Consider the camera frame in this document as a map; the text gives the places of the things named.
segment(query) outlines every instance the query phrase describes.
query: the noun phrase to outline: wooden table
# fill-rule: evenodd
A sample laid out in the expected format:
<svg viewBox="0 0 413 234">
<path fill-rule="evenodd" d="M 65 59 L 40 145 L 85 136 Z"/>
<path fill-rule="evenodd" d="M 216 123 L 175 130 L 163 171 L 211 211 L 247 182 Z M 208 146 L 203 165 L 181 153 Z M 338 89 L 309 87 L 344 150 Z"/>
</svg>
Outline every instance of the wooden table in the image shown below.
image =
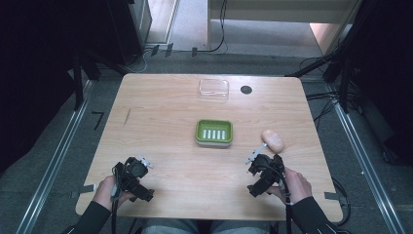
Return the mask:
<svg viewBox="0 0 413 234">
<path fill-rule="evenodd" d="M 201 98 L 202 79 L 228 81 L 228 98 Z M 241 92 L 245 85 L 251 94 Z M 200 119 L 231 121 L 231 146 L 199 146 L 195 130 Z M 247 172 L 244 160 L 262 144 L 260 135 L 266 129 L 282 137 L 284 163 L 305 175 L 330 220 L 341 220 L 338 201 L 324 199 L 324 192 L 335 189 L 301 82 L 291 77 L 126 75 L 85 184 L 98 184 L 118 162 L 144 155 L 155 169 L 140 181 L 155 189 L 154 198 L 149 203 L 127 201 L 118 215 L 283 220 L 285 206 L 276 196 L 254 198 L 246 188 L 259 176 Z M 268 148 L 263 153 L 272 156 Z M 78 214 L 93 195 L 80 196 Z"/>
<path fill-rule="evenodd" d="M 223 0 L 208 0 L 207 44 L 210 21 L 219 20 Z M 231 0 L 226 20 L 310 22 L 323 54 L 330 53 L 354 19 L 361 0 Z"/>
</svg>

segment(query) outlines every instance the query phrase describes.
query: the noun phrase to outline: green tray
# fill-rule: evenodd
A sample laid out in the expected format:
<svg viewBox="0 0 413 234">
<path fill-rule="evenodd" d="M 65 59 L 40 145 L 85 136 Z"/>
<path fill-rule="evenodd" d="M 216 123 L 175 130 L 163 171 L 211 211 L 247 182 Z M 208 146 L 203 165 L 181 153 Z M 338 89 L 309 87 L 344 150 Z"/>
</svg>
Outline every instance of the green tray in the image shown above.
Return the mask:
<svg viewBox="0 0 413 234">
<path fill-rule="evenodd" d="M 195 138 L 201 145 L 229 146 L 233 139 L 232 123 L 226 120 L 200 120 Z"/>
</svg>

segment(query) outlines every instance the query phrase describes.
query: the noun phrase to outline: peach-colored object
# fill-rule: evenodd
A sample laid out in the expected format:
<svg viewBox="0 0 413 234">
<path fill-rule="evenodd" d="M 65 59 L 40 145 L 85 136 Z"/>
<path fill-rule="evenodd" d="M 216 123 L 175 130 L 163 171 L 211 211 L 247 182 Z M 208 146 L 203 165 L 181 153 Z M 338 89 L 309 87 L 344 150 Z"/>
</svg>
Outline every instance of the peach-colored object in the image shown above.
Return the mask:
<svg viewBox="0 0 413 234">
<path fill-rule="evenodd" d="M 261 136 L 274 153 L 279 154 L 285 148 L 284 142 L 274 130 L 265 130 Z"/>
</svg>

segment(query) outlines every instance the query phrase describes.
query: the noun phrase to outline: gray floor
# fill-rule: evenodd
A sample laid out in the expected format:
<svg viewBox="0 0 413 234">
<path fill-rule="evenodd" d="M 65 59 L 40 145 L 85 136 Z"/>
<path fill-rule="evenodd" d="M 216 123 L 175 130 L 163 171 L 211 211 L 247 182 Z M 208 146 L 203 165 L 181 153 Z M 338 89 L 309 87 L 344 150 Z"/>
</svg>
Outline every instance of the gray floor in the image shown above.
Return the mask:
<svg viewBox="0 0 413 234">
<path fill-rule="evenodd" d="M 189 48 L 203 43 L 194 40 L 186 42 Z M 227 52 L 226 55 L 198 54 L 192 58 L 190 53 L 173 52 L 165 57 L 160 51 L 151 57 L 146 55 L 147 67 L 145 73 L 202 73 L 202 74 L 251 74 L 251 75 L 284 75 L 298 70 L 301 61 L 305 58 L 316 57 L 317 53 L 299 54 L 297 43 L 290 40 L 291 54 L 251 55 L 245 52 Z M 235 48 L 229 44 L 229 50 Z M 309 44 L 316 47 L 311 38 L 298 44 Z M 145 64 L 142 59 L 129 66 L 130 69 L 142 70 Z M 66 226 L 75 223 L 79 216 L 75 213 L 76 198 L 70 198 L 70 193 L 82 186 L 100 136 L 106 123 L 108 114 L 122 82 L 122 77 L 114 71 L 101 67 L 102 77 L 94 83 L 85 114 L 72 140 L 64 161 L 61 165 L 56 181 L 43 209 L 34 223 L 32 233 L 59 233 Z M 326 85 L 320 80 L 321 71 L 315 70 L 303 77 L 303 87 L 306 94 L 325 93 Z M 320 114 L 326 100 L 309 101 L 313 116 Z M 0 233 L 15 233 L 20 221 L 27 210 L 29 202 L 39 185 L 49 162 L 58 146 L 59 139 L 73 114 L 74 97 L 69 99 L 60 112 L 42 133 L 33 149 L 11 166 L 0 177 Z M 97 116 L 92 111 L 104 112 L 102 122 L 94 130 Z M 413 189 L 411 181 L 413 170 L 411 166 L 392 166 L 384 162 L 381 156 L 380 145 L 365 122 L 356 111 L 351 110 L 351 118 L 357 128 L 358 135 L 364 143 L 378 177 L 384 189 L 397 208 L 405 233 L 413 233 L 412 201 Z M 352 215 L 343 228 L 353 233 L 392 233 L 383 219 L 380 206 L 367 183 L 357 156 L 351 146 L 343 126 L 335 111 L 322 117 L 319 125 L 319 139 L 326 157 L 331 175 L 338 179 L 345 187 L 352 204 Z M 126 233 L 131 225 L 132 218 L 120 217 L 118 232 Z M 110 221 L 103 227 L 101 233 L 110 233 Z"/>
</svg>

